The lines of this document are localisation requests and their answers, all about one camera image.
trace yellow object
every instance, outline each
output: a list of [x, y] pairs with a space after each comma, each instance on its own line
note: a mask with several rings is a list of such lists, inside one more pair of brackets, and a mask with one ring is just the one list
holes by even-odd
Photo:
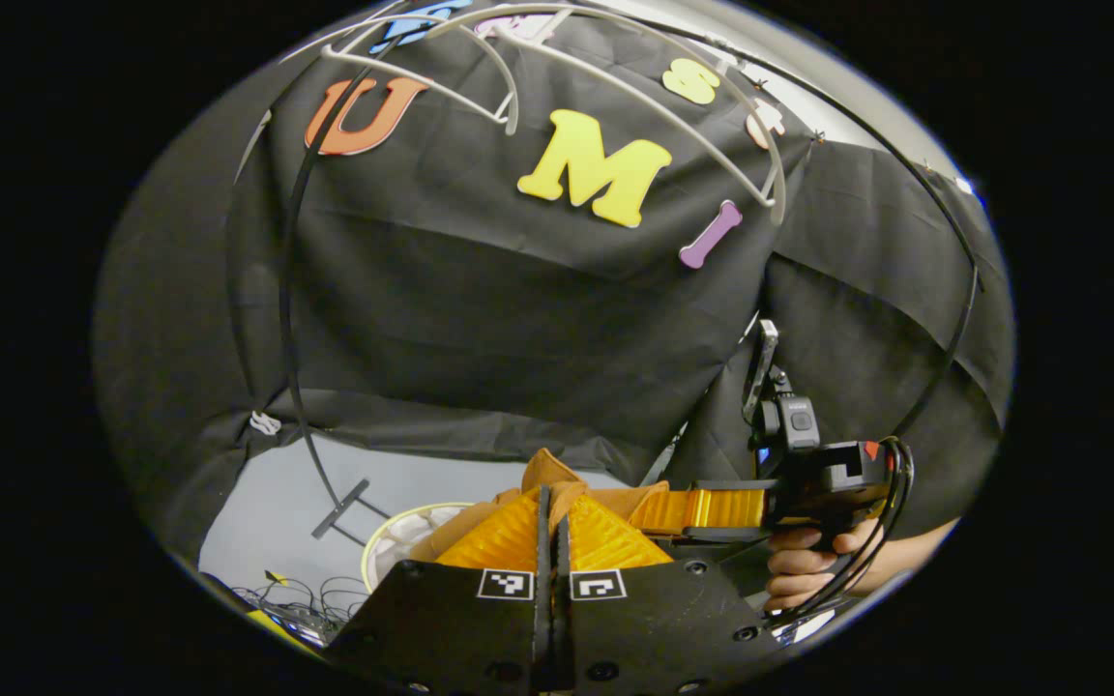
[[677, 58], [662, 76], [664, 88], [694, 101], [695, 105], [711, 105], [715, 99], [715, 88], [721, 87], [721, 76], [700, 66], [690, 58]]
[[287, 641], [297, 645], [300, 648], [304, 648], [304, 650], [309, 653], [313, 653], [314, 656], [317, 656], [317, 651], [313, 650], [313, 648], [306, 647], [302, 640], [296, 639], [293, 635], [286, 634], [286, 629], [283, 629], [282, 626], [277, 626], [274, 620], [271, 619], [264, 611], [261, 611], [261, 609], [256, 609], [256, 611], [248, 611], [247, 617], [256, 623], [260, 623], [260, 625], [264, 626], [266, 629], [274, 631], [274, 634], [281, 635], [282, 638]]
[[638, 226], [638, 208], [651, 182], [673, 161], [668, 150], [651, 140], [635, 140], [605, 157], [600, 121], [568, 109], [554, 110], [549, 119], [557, 130], [536, 171], [518, 180], [518, 190], [556, 202], [561, 195], [560, 173], [567, 171], [570, 203], [583, 206], [607, 185], [609, 190], [592, 203], [592, 212], [615, 224]]
[[681, 490], [653, 494], [631, 516], [647, 533], [680, 535], [686, 526], [758, 526], [765, 512], [764, 490]]
[[883, 514], [883, 504], [886, 502], [888, 502], [888, 499], [881, 499], [881, 501], [871, 506], [870, 511], [867, 512], [867, 519], [872, 520]]
[[569, 568], [600, 571], [672, 562], [653, 541], [596, 499], [580, 494], [569, 511]]
[[536, 520], [539, 487], [492, 512], [476, 529], [438, 556], [437, 562], [457, 568], [496, 568], [505, 571], [536, 571]]

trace gray floor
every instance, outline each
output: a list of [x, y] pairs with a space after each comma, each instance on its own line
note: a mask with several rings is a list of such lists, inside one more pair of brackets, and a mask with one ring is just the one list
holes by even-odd
[[[360, 450], [313, 435], [329, 483], [340, 497], [368, 479], [363, 499], [390, 516], [434, 502], [489, 501], [522, 481], [526, 462], [467, 462]], [[604, 472], [579, 472], [593, 488], [625, 488]], [[201, 549], [199, 570], [229, 587], [262, 589], [265, 571], [282, 574], [319, 591], [340, 576], [359, 578], [362, 548], [336, 531], [314, 539], [312, 530], [333, 509], [304, 442], [252, 459], [240, 476]], [[384, 519], [363, 506], [346, 510], [338, 523], [367, 541]], [[362, 590], [360, 582], [330, 581], [328, 590]], [[306, 600], [302, 590], [275, 587], [270, 600]], [[331, 607], [363, 599], [331, 594]]]

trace brown fabric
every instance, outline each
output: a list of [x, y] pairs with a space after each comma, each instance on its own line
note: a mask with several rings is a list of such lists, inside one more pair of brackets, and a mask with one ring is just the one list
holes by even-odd
[[505, 492], [496, 494], [496, 498], [492, 498], [492, 502], [498, 503], [498, 506], [509, 506], [509, 501], [514, 501], [514, 499], [518, 498], [519, 494], [522, 494], [521, 488], [511, 488], [509, 490], [505, 490]]
[[624, 520], [631, 516], [653, 494], [668, 493], [668, 481], [659, 480], [646, 488], [606, 488], [588, 490], [587, 494], [594, 501], [616, 512]]
[[584, 493], [587, 493], [587, 483], [582, 480], [553, 483], [553, 498], [548, 503], [548, 537], [557, 532], [557, 525]]
[[583, 477], [563, 464], [548, 449], [536, 452], [535, 458], [527, 462], [522, 471], [522, 490], [531, 490], [537, 486], [553, 486], [567, 480], [583, 480]]
[[570, 508], [575, 507], [575, 501], [579, 494], [587, 494], [594, 501], [600, 502], [614, 514], [624, 520], [631, 516], [653, 494], [667, 493], [668, 481], [657, 481], [646, 488], [607, 488], [602, 490], [588, 489], [587, 481], [576, 474], [569, 467], [563, 464], [559, 459], [548, 449], [536, 452], [527, 468], [522, 471], [522, 486], [502, 490], [496, 494], [491, 502], [477, 502], [476, 506], [459, 512], [458, 517], [441, 525], [427, 539], [416, 543], [411, 550], [412, 560], [427, 560], [433, 562], [439, 556], [450, 550], [459, 539], [476, 529], [479, 523], [487, 520], [492, 512], [508, 506], [509, 502], [522, 494], [524, 490], [532, 490], [539, 486], [548, 486], [553, 489], [551, 499], [548, 506], [548, 535], [553, 537], [557, 532], [557, 523], [560, 523]]
[[467, 537], [470, 530], [476, 529], [502, 507], [496, 502], [476, 502], [472, 507], [458, 512], [455, 518], [438, 526], [432, 533], [412, 547], [411, 560], [436, 562], [439, 556], [450, 550], [459, 539]]

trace orange soft gripper finger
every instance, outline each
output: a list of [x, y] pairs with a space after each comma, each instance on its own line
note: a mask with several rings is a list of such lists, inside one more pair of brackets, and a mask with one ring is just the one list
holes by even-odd
[[672, 562], [627, 520], [583, 494], [569, 511], [569, 567], [571, 571], [642, 568]]
[[437, 558], [438, 563], [457, 568], [496, 568], [536, 571], [536, 519], [539, 488], [519, 494]]

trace white cable tie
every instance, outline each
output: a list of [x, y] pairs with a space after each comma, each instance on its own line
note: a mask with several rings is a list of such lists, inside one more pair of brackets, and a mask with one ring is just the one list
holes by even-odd
[[257, 414], [256, 411], [252, 412], [250, 422], [254, 429], [264, 432], [265, 435], [277, 435], [282, 431], [282, 421], [268, 418], [266, 414]]
[[729, 39], [725, 39], [725, 37], [721, 36], [720, 33], [712, 33], [711, 31], [709, 31], [703, 35], [703, 39], [706, 39], [707, 43], [711, 43], [712, 46], [720, 48], [722, 51], [725, 48], [734, 47], [733, 43], [730, 43]]

